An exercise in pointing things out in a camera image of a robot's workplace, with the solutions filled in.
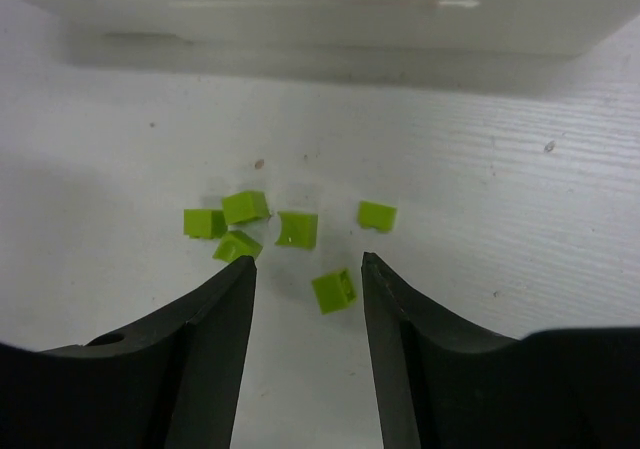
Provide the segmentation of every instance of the small plastic block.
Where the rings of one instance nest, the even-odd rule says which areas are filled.
[[[393,229],[397,211],[395,207],[360,201],[358,224],[365,229],[373,227],[380,232],[390,232]]]
[[[262,252],[262,244],[242,231],[229,231],[220,239],[213,258],[231,263],[240,256],[251,256],[257,259],[260,252]]]
[[[264,192],[244,191],[222,199],[222,210],[227,224],[257,221],[269,217]]]
[[[356,300],[356,291],[347,269],[318,277],[311,281],[311,285],[322,314],[346,309]]]
[[[220,209],[185,209],[184,234],[193,239],[217,239],[227,232]]]
[[[280,237],[276,246],[300,247],[313,249],[316,247],[318,234],[318,215],[304,212],[278,212],[282,221]]]

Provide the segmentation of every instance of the white wood grain surface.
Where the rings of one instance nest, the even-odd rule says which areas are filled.
[[[309,280],[364,250],[521,337],[640,320],[640,21],[577,59],[96,38],[0,0],[0,338],[83,343],[220,269],[181,211],[243,187],[317,210],[311,254],[252,232],[233,447],[381,447],[362,315]],[[261,170],[254,163],[264,159]],[[388,236],[360,198],[397,204]]]

